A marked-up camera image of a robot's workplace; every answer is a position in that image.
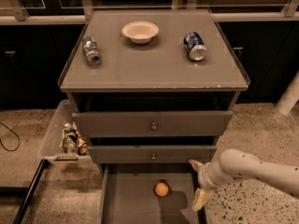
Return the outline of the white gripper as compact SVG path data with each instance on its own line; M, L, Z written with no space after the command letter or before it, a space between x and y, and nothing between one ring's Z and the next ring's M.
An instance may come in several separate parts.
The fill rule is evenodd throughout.
M213 192L211 190L217 189L219 185L217 185L209 175L208 167L210 166L210 162L203 164L197 160L189 160L189 164L195 172L198 172L198 182L202 188L196 189L192 202L192 210L197 212L201 210L212 197Z

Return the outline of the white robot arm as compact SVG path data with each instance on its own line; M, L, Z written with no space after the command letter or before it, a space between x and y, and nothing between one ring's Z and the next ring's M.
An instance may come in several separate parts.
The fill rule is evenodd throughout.
M192 210L201 210L214 190L234 182L256 179L296 199L299 198L299 167L260 161L256 156L237 149L227 149L213 162L189 160L197 173Z

